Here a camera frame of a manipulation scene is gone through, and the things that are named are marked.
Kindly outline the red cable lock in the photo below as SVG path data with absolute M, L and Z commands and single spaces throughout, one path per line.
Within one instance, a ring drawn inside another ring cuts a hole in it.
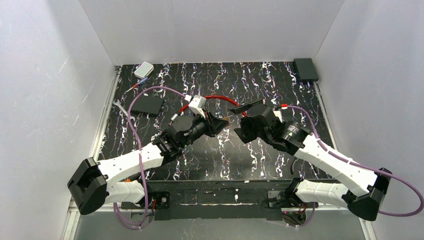
M 232 105 L 234 105 L 235 107 L 236 106 L 238 106 L 239 104 L 235 101 L 235 100 L 233 100 L 233 99 L 231 99 L 231 98 L 229 98 L 229 97 L 226 97 L 226 96 L 222 96 L 222 95 L 207 95 L 207 96 L 204 96 L 205 98 L 206 98 L 206 100 L 209 100 L 209 99 L 219 99 L 219 100 L 223 100 L 223 101 L 227 101 L 227 102 L 229 102 L 229 103 L 231 103 Z M 185 97 L 184 97 L 184 99 L 186 100 L 186 101 L 190 101 L 191 100 L 191 96 L 189 96 L 189 95 L 186 95 Z M 183 114 L 183 112 L 186 110 L 188 108 L 188 104 L 186 104 L 186 105 L 184 105 L 179 111 L 177 111 L 172 117 L 171 117 L 171 122 L 173 122 L 173 121 L 175 121 L 175 119 L 178 117 L 178 116 L 181 116 L 182 114 Z

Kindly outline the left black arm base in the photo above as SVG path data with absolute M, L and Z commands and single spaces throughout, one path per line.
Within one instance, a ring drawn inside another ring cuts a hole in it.
M 154 209 L 162 210 L 170 207 L 171 194 L 168 191 L 154 191 L 153 192 Z

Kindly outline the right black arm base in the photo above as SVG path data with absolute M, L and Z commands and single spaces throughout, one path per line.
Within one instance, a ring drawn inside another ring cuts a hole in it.
M 269 209 L 295 208 L 301 210 L 319 206 L 317 202 L 302 201 L 294 193 L 286 194 L 282 190 L 268 191 L 262 205 Z

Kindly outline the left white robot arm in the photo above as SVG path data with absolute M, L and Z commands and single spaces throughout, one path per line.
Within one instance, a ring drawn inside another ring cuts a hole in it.
M 146 184 L 141 179 L 127 182 L 127 178 L 176 160 L 197 139 L 215 137 L 229 123 L 228 117 L 215 117 L 210 112 L 181 115 L 140 150 L 100 161 L 84 159 L 67 183 L 80 214 L 91 214 L 111 203 L 141 204 L 149 193 Z

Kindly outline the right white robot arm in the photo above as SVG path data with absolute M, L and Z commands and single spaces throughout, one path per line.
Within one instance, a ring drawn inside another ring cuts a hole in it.
M 318 202 L 348 209 L 355 216 L 375 221 L 386 196 L 390 171 L 358 167 L 334 148 L 323 143 L 311 130 L 295 121 L 284 121 L 271 107 L 256 100 L 230 111 L 243 114 L 234 131 L 247 144 L 261 139 L 274 149 L 302 159 L 334 177 L 336 183 L 294 178 L 281 200 L 297 203 Z

